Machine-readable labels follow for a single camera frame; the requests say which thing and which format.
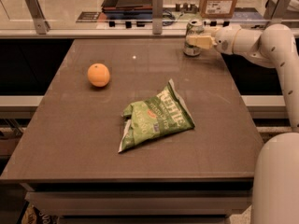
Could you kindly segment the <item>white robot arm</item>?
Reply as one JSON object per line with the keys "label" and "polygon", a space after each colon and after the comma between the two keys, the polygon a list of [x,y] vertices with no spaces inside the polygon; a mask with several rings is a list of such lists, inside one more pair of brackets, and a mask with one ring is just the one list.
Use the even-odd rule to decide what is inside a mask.
{"label": "white robot arm", "polygon": [[292,30],[283,24],[262,31],[207,27],[186,39],[201,49],[240,55],[277,71],[292,130],[271,138],[259,154],[251,224],[299,224],[299,54]]}

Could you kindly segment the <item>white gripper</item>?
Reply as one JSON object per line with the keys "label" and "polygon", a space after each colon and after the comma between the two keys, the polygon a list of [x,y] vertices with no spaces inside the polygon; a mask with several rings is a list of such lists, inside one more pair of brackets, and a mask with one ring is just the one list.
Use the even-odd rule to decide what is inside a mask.
{"label": "white gripper", "polygon": [[225,26],[219,28],[214,35],[188,35],[187,42],[201,49],[211,49],[212,47],[219,53],[237,54],[237,34],[241,30],[239,25]]}

